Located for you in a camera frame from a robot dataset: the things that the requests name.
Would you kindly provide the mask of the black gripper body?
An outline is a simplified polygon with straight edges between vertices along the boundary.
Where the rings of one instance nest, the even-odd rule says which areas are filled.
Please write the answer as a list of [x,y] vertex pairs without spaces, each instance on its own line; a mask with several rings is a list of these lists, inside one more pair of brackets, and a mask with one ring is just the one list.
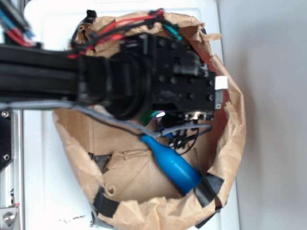
[[213,120],[225,86],[182,41],[142,33],[125,38],[120,53],[135,58],[141,84],[140,108],[165,111],[182,120]]

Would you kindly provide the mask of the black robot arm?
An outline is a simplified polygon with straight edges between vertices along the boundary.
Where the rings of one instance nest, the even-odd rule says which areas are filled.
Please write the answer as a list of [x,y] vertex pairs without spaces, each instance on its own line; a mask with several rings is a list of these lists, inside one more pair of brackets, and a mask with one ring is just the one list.
[[124,38],[109,58],[1,45],[3,103],[61,100],[100,104],[119,120],[148,110],[212,119],[222,107],[215,72],[181,41],[143,33]]

